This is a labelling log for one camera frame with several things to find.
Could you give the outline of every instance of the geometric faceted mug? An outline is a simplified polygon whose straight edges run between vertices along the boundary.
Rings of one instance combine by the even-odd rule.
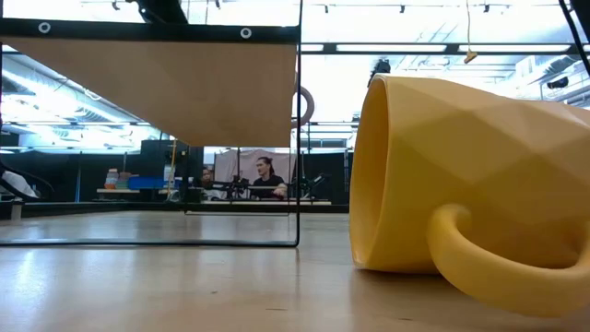
[[[520,314],[590,302],[590,111],[375,76],[354,157],[358,267],[440,272]]]

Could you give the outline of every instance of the person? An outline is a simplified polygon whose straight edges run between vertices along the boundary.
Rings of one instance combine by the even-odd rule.
[[[203,169],[203,175],[201,176],[201,186],[203,187],[203,195],[205,200],[216,200],[221,199],[224,193],[213,187],[213,171],[207,167]]]
[[[273,160],[268,157],[258,158],[256,169],[260,178],[254,181],[254,186],[275,187],[275,189],[254,189],[252,196],[258,198],[284,198],[287,195],[287,185],[283,178],[275,174]]]
[[[205,189],[211,189],[213,187],[213,174],[208,168],[203,169],[203,176],[201,176],[201,185]]]

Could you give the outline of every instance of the table surface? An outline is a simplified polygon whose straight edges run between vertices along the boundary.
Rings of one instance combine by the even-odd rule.
[[[588,331],[506,313],[438,276],[357,270],[348,216],[303,215],[298,249],[193,247],[0,250],[0,331]],[[276,240],[293,218],[118,213],[0,222],[0,236]]]

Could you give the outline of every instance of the fluorescent light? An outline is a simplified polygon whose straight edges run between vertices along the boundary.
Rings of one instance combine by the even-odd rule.
[[[343,44],[337,45],[339,52],[444,52],[446,45],[440,44]]]
[[[2,52],[18,52],[18,51],[8,45],[2,45]]]
[[[312,125],[359,125],[357,122],[317,122],[312,123]]]
[[[13,124],[15,124],[15,125],[70,125],[71,123],[69,121],[27,121],[27,122],[18,121]]]
[[[473,52],[565,52],[570,49],[566,44],[539,45],[471,45]],[[468,45],[460,45],[459,52],[467,52]]]
[[[324,50],[323,44],[302,44],[301,51],[302,52],[321,52]]]
[[[110,126],[115,126],[115,125],[130,125],[131,123],[92,123],[92,122],[81,122],[81,123],[77,123],[78,125],[110,125]]]
[[[57,146],[49,146],[49,147],[29,147],[32,149],[69,149],[74,147],[57,147]]]

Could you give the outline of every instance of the bottle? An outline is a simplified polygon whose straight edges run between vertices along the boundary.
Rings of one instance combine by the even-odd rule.
[[[109,169],[109,172],[107,173],[107,180],[104,183],[104,188],[115,189],[117,180],[119,180],[119,172],[117,169]]]

